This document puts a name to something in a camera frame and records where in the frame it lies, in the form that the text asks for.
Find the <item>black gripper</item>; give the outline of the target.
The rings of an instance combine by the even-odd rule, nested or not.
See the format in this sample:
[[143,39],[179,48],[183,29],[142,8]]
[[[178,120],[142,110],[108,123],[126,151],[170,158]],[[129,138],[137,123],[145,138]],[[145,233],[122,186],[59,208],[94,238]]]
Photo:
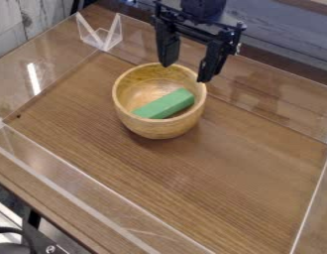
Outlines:
[[198,82],[209,82],[219,73],[227,54],[238,51],[245,22],[227,13],[227,0],[154,0],[153,3],[161,65],[167,67],[178,59],[178,35],[201,44],[209,43],[197,77]]

